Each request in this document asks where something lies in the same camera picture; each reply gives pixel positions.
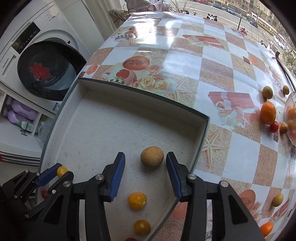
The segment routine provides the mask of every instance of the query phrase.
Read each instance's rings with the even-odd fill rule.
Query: glass bowl
[[[296,91],[292,92],[286,101],[285,122],[288,124],[288,137],[296,146]]]

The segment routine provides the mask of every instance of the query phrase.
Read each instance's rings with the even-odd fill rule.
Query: street
[[[185,1],[177,0],[177,3],[180,6],[180,8],[183,8]],[[190,14],[193,14],[194,12],[196,12],[196,15],[202,16],[202,17],[206,17],[208,13],[217,15],[217,20],[219,22],[228,24],[234,29],[237,29],[239,24],[239,19],[240,19],[239,14],[236,14],[236,16],[234,16],[226,12],[225,8],[222,8],[222,10],[220,10],[218,8],[213,7],[212,3],[208,3],[208,5],[206,5],[206,4],[200,4],[198,2],[188,1],[185,9],[188,10]],[[277,46],[278,51],[282,53],[283,50],[276,44],[273,37],[260,26],[256,28],[253,25],[251,25],[246,20],[245,17],[242,17],[240,28],[241,27],[245,28],[248,31],[247,34],[250,39],[256,42],[260,42],[260,40],[263,40],[266,44],[272,41]]]

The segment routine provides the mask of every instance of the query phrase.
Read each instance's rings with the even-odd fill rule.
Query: table
[[[284,121],[283,85],[275,57],[251,36],[199,16],[141,12],[132,16],[87,62],[80,77],[116,82],[178,101],[210,116],[194,173],[228,181],[259,226],[273,222],[277,238],[296,208],[295,147],[260,121],[262,89],[270,86],[276,120]],[[250,205],[249,193],[255,193]],[[282,193],[284,201],[271,208]],[[208,201],[207,240],[211,240]],[[186,203],[178,203],[154,241],[180,240]]]

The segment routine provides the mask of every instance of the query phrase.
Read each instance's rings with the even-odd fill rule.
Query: silver screw
[[[63,183],[63,186],[66,188],[66,187],[68,187],[68,186],[70,186],[71,185],[71,182],[70,181],[65,181],[64,183]]]
[[[104,175],[103,174],[96,175],[96,179],[97,180],[102,180],[103,178],[104,178]]]
[[[188,174],[188,178],[191,180],[195,180],[196,179],[196,175],[195,174]]]
[[[222,187],[228,187],[228,182],[227,181],[222,181],[222,182],[220,182],[220,184],[221,184],[221,186]]]

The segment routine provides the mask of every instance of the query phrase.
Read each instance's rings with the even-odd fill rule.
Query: purple bottle
[[[7,98],[6,104],[11,105],[12,109],[19,113],[20,115],[26,117],[29,120],[35,120],[37,118],[37,111],[33,110],[32,108],[22,104],[21,102],[13,99],[12,97]]]
[[[31,123],[31,121],[28,120],[26,117],[15,113],[13,110],[8,111],[7,108],[4,108],[3,115],[6,116],[12,124],[19,125],[19,121],[26,121]]]

